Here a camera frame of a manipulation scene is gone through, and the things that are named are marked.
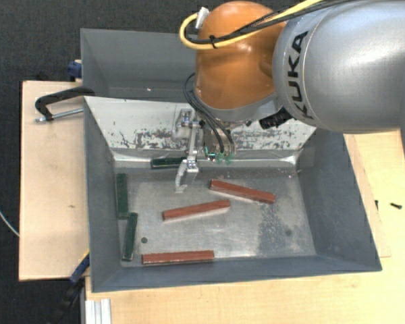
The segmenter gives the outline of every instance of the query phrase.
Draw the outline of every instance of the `wooden table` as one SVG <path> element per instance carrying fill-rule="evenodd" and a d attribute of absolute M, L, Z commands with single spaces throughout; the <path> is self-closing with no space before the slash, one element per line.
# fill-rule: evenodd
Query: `wooden table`
<path fill-rule="evenodd" d="M 43 126 L 32 122 L 39 116 L 36 97 L 75 85 L 24 83 L 20 280 L 69 277 L 88 247 L 82 117 Z M 78 105 L 60 103 L 53 109 Z M 86 298 L 110 298 L 114 324 L 405 323 L 400 134 L 346 136 L 346 142 L 380 256 L 391 254 L 381 259 L 382 272 L 108 293 L 92 293 L 88 278 Z"/>

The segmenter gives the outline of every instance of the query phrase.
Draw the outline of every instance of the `white cable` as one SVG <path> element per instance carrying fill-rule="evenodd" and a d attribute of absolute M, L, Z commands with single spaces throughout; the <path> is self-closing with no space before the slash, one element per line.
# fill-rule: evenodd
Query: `white cable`
<path fill-rule="evenodd" d="M 3 220 L 4 223 L 6 223 L 6 225 L 9 227 L 9 229 L 17 236 L 20 237 L 20 233 L 18 233 L 18 231 L 12 227 L 12 224 L 9 223 L 9 221 L 6 219 L 6 217 L 3 215 L 3 213 L 0 210 L 0 217 Z"/>

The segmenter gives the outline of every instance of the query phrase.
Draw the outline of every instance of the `yellow cable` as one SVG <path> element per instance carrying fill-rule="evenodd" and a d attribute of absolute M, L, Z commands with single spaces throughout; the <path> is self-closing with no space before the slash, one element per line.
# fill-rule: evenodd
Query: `yellow cable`
<path fill-rule="evenodd" d="M 317 3 L 320 3 L 320 2 L 322 2 L 322 1 L 324 1 L 324 0 L 305 0 L 305 1 L 303 1 L 303 2 L 301 2 L 301 3 L 298 3 L 297 5 L 295 5 L 295 6 L 291 7 L 291 8 L 285 10 L 284 12 L 279 13 L 279 14 L 277 14 L 276 16 L 273 16 L 272 18 L 269 18 L 269 19 L 266 20 L 265 22 L 271 22 L 271 21 L 277 20 L 277 19 L 279 19 L 279 18 L 289 16 L 289 15 L 291 15 L 291 14 L 294 14 L 294 13 L 297 13 L 297 12 L 299 12 L 299 11 L 302 11 L 303 9 L 306 9 L 306 8 L 308 8 L 308 7 L 312 6 L 312 5 L 315 5 L 315 4 L 317 4 Z M 186 29 L 186 27 L 187 27 L 191 22 L 193 22 L 193 21 L 196 19 L 197 16 L 198 16 L 198 14 L 197 14 L 197 13 L 194 13 L 194 14 L 192 14 L 191 16 L 187 17 L 187 18 L 183 21 L 182 25 L 180 26 L 180 30 L 179 30 L 180 40 L 182 41 L 182 43 L 183 43 L 184 45 L 186 45 L 187 47 L 192 48 L 192 49 L 196 49 L 196 50 L 213 49 L 213 45 L 212 45 L 212 44 L 201 45 L 201 44 L 198 44 L 198 43 L 193 43 L 192 41 L 188 40 L 188 39 L 185 37 L 185 29 Z M 228 46 L 228 45 L 231 45 L 231 44 L 233 44 L 233 43 L 235 43 L 235 42 L 244 40 L 245 38 L 251 37 L 253 34 L 256 34 L 256 33 L 258 33 L 258 32 L 260 32 L 260 30 L 253 31 L 253 32 L 249 32 L 248 34 L 244 34 L 244 35 L 242 35 L 242 36 L 238 36 L 238 37 L 233 38 L 233 39 L 231 39 L 231 40 L 223 40 L 223 41 L 220 41 L 220 42 L 216 42 L 216 43 L 215 43 L 215 46 L 216 46 L 217 48 L 221 48 L 221 47 L 224 47 L 224 46 Z"/>

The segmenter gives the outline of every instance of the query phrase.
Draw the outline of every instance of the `red wooden stick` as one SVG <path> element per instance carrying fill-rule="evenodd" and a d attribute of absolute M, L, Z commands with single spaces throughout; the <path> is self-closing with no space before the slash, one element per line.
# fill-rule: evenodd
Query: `red wooden stick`
<path fill-rule="evenodd" d="M 211 180 L 210 189 L 217 192 L 232 194 L 233 196 L 257 200 L 267 204 L 273 204 L 275 201 L 275 195 L 273 193 L 233 185 L 219 180 Z"/>
<path fill-rule="evenodd" d="M 213 210 L 226 209 L 230 206 L 231 203 L 228 199 L 216 200 L 215 202 L 206 202 L 203 204 L 191 205 L 190 207 L 166 210 L 162 212 L 162 218 L 164 221 L 167 221 L 185 216 L 198 215 Z"/>
<path fill-rule="evenodd" d="M 212 250 L 151 253 L 142 255 L 143 265 L 208 262 L 215 258 Z"/>

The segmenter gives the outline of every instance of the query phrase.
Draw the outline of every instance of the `black floor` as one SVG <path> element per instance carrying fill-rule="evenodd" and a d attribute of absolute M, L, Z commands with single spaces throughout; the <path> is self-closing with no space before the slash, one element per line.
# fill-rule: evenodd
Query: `black floor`
<path fill-rule="evenodd" d="M 224 1 L 230 0 L 0 0 L 0 207 L 14 226 L 19 226 L 19 81 L 40 72 L 69 80 L 67 65 L 80 57 L 80 28 L 177 32 L 201 5 L 213 8 Z M 299 0 L 251 1 L 280 9 Z M 0 220 L 0 323 L 45 323 L 66 287 L 63 280 L 18 282 L 18 239 Z M 74 309 L 63 323 L 78 323 L 78 316 Z"/>

